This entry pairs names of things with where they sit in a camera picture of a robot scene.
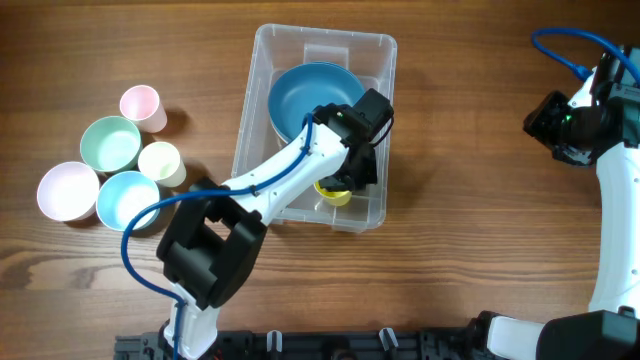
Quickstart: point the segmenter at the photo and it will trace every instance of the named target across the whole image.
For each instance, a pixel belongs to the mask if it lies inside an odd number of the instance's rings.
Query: blue bowl
[[[100,221],[110,229],[124,231],[131,219],[149,205],[160,201],[158,185],[137,171],[125,171],[107,180],[98,194],[96,210]],[[134,227],[153,222],[158,210],[145,215]]]
[[[329,103],[353,106],[364,95],[360,80],[332,63],[299,65],[284,73],[269,92],[271,124],[284,141],[298,136],[306,113]]]

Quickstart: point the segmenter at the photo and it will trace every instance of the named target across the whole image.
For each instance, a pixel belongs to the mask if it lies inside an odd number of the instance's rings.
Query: pink cup
[[[120,98],[120,112],[142,131],[155,133],[167,125],[160,95],[151,86],[137,85],[127,90]]]
[[[82,220],[96,210],[98,175],[89,166],[70,161],[49,170],[38,186],[38,206],[55,221]]]

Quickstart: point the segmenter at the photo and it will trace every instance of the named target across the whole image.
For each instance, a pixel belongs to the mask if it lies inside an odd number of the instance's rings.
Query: clear plastic container
[[[309,62],[332,62],[354,73],[365,89],[374,88],[393,103],[396,57],[396,41],[389,35],[275,24],[261,26],[253,45],[231,176],[245,174],[283,147],[271,125],[267,99],[271,86],[284,72]],[[377,184],[354,192],[351,201],[340,207],[326,203],[311,186],[275,222],[328,224],[335,230],[350,232],[380,226],[387,210],[390,135],[376,148]]]

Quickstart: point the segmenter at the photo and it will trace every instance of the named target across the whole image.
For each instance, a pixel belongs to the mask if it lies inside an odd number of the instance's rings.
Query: green cup
[[[141,149],[140,130],[121,116],[108,116],[94,122],[80,142],[82,160],[105,173],[133,168]]]

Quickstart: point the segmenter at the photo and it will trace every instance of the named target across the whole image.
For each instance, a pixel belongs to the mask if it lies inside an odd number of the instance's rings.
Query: wooden tabletop
[[[548,92],[580,84],[529,34],[572,26],[637,43],[637,3],[136,2],[0,9],[0,358],[109,359],[114,336],[168,318],[169,300],[124,270],[120,233],[95,218],[47,219],[36,188],[54,165],[80,160],[83,131],[117,115],[136,84],[154,86],[169,111],[173,130],[155,139],[227,179],[264,23],[396,39],[387,217],[357,235],[273,226],[219,329],[406,330],[463,326],[485,309],[535,321],[586,311],[600,245],[595,172],[553,161],[522,131]],[[601,54],[573,39],[546,44],[586,66]],[[166,284],[160,230],[130,253]]]

